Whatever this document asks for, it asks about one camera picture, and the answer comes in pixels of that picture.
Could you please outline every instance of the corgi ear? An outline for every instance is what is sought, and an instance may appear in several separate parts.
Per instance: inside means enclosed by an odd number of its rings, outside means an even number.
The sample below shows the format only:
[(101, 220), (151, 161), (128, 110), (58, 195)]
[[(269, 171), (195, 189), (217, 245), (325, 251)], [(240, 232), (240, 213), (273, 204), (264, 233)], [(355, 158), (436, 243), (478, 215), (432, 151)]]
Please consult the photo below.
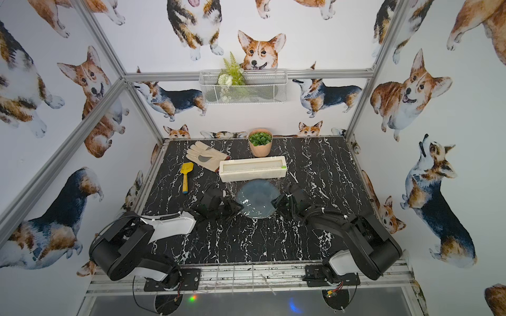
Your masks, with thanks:
[(432, 97), (438, 97), (450, 89), (453, 80), (450, 77), (434, 78), (434, 88), (432, 88)]
[(164, 126), (163, 129), (167, 132), (167, 133), (171, 133), (171, 131), (174, 131), (172, 128), (168, 127), (168, 126)]
[(445, 151), (445, 153), (447, 153), (447, 152), (449, 152), (450, 150), (452, 150), (452, 149), (453, 149), (453, 147), (455, 147), (455, 144), (453, 144), (453, 145), (449, 145), (449, 146), (445, 146), (445, 147), (444, 147), (444, 151)]
[(63, 63), (58, 63), (57, 65), (58, 67), (60, 67), (60, 70), (63, 72), (64, 75), (69, 77), (70, 80), (74, 81), (75, 83), (81, 85), (81, 82), (79, 82), (79, 80), (77, 79), (77, 71), (76, 71), (77, 67), (75, 67), (74, 65)]
[(204, 136), (204, 138), (215, 138), (216, 137), (216, 134), (211, 132), (211, 131), (205, 131), (205, 130), (201, 130), (200, 131), (200, 134), (202, 136)]
[(406, 223), (401, 221), (400, 219), (398, 218), (395, 218), (395, 220), (397, 221), (397, 231), (401, 231), (403, 229), (406, 228)]
[(87, 61), (94, 63), (97, 67), (100, 67), (100, 59), (98, 58), (98, 53), (93, 46), (88, 46)]
[(237, 32), (237, 37), (239, 38), (239, 43), (241, 43), (242, 50), (247, 53), (249, 45), (254, 41), (251, 37), (246, 35), (243, 31)]
[(269, 41), (274, 46), (274, 50), (279, 53), (282, 49), (284, 44), (286, 43), (286, 35), (281, 33), (276, 35), (275, 38)]
[(392, 196), (387, 197), (387, 200), (385, 201), (385, 206), (392, 207)]
[(415, 71), (423, 69), (423, 68), (425, 68), (424, 52), (420, 49), (418, 51), (418, 54), (416, 54), (416, 56), (414, 58), (413, 66), (411, 68), (411, 74), (414, 73)]
[(439, 167), (438, 173), (450, 179), (457, 177), (457, 173), (453, 169), (452, 165), (446, 160), (443, 161), (443, 163)]

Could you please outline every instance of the green succulent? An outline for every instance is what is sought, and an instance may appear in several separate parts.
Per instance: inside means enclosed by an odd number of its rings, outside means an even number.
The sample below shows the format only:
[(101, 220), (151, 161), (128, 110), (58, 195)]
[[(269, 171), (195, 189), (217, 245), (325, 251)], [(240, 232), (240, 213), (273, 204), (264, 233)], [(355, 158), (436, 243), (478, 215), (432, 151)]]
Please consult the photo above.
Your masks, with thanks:
[(265, 132), (254, 133), (249, 136), (249, 141), (253, 144), (253, 146), (263, 146), (267, 145), (272, 141), (272, 136)]

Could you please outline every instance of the white rectangular planter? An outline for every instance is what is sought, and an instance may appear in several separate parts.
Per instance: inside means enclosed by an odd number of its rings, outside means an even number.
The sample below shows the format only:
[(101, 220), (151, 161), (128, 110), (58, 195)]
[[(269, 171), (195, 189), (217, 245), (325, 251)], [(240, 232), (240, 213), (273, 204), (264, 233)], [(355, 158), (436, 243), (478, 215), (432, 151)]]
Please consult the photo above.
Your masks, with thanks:
[(220, 162), (220, 178), (223, 182), (283, 178), (287, 170), (284, 156)]

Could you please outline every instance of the black marble tabletop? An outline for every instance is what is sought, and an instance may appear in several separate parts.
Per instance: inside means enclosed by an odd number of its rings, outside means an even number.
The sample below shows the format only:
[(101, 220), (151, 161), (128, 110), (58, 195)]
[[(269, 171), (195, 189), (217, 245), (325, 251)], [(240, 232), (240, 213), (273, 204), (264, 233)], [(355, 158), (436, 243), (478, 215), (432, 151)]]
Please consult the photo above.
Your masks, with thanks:
[[(254, 158), (247, 140), (207, 140), (207, 145), (232, 159)], [(144, 215), (176, 213), (191, 206), (208, 187), (219, 186), (235, 197), (244, 182), (223, 183), (217, 173), (195, 164), (188, 174), (189, 192), (182, 193), (182, 163), (195, 141), (172, 141), (144, 206)], [(315, 204), (357, 213), (372, 208), (359, 171), (342, 137), (278, 138), (270, 156), (285, 156), (285, 178), (270, 179), (280, 190), (298, 183)], [(216, 264), (265, 261), (320, 260), (345, 249), (341, 238), (322, 230), (302, 227), (280, 214), (250, 219), (238, 215), (211, 227), (195, 228), (188, 235), (172, 236), (152, 244), (151, 251), (173, 257), (179, 264)]]

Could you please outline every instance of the potted plant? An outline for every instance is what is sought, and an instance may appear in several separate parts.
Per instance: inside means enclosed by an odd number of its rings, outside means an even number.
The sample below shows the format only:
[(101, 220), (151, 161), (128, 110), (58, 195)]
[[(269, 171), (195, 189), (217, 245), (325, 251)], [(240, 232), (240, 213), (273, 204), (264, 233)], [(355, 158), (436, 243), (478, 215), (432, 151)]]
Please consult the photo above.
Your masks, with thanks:
[(249, 148), (255, 157), (267, 157), (271, 152), (272, 133), (265, 128), (252, 130), (248, 135)]

